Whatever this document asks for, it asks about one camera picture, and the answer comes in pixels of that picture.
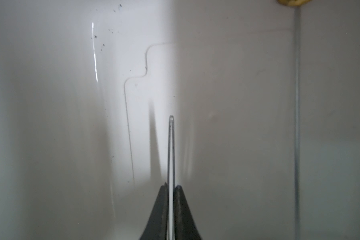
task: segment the metal rod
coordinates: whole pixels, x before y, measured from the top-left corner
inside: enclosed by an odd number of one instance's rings
[[[172,148],[172,189],[170,188],[170,163],[171,163],[171,148]],[[173,196],[173,190],[175,189],[175,120],[171,115],[169,117],[169,127],[168,127],[168,167],[167,167],[167,182],[170,197]],[[168,216],[172,217],[173,220],[173,204],[170,204],[170,209],[168,211]],[[172,238],[175,239],[175,233],[173,231],[173,221],[170,221],[168,218],[168,239],[170,239],[170,234],[172,233]]]
[[[301,9],[294,12],[294,57],[295,57],[295,136],[294,136],[294,189],[295,189],[295,240],[300,240],[300,47]]]
[[[172,186],[173,188],[175,188],[175,120],[172,115],[169,117],[169,127],[168,127],[168,167],[167,167],[168,185],[169,185],[169,175],[170,175],[169,173],[170,173],[170,163],[171,163],[171,148],[172,148],[172,168],[173,168]]]

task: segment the white plastic wall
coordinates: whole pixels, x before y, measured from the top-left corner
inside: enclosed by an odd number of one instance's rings
[[[360,0],[302,8],[303,239],[360,239]],[[0,239],[138,239],[166,179],[204,239],[293,239],[293,9],[0,1]]]

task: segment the pliers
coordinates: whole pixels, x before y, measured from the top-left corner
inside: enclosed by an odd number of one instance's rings
[[[180,185],[175,187],[175,137],[174,118],[169,117],[168,131],[168,183],[170,182],[170,150],[172,143],[173,166],[173,230],[176,240],[202,240],[193,221],[187,199]],[[167,182],[158,191],[156,201],[149,216],[147,226],[140,240],[167,240],[169,214],[169,187]]]

